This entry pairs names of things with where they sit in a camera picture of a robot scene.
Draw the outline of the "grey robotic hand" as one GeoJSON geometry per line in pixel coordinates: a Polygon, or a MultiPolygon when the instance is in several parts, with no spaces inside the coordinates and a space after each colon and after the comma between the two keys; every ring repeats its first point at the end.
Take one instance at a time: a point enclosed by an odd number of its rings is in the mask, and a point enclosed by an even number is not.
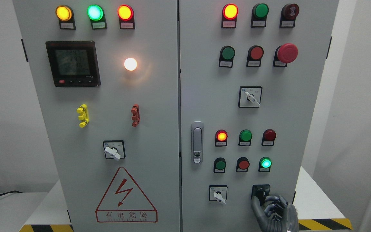
{"type": "Polygon", "coordinates": [[[260,200],[252,196],[252,210],[262,232],[299,232],[298,214],[295,206],[283,196],[266,196],[271,201],[265,209],[260,200]]]}

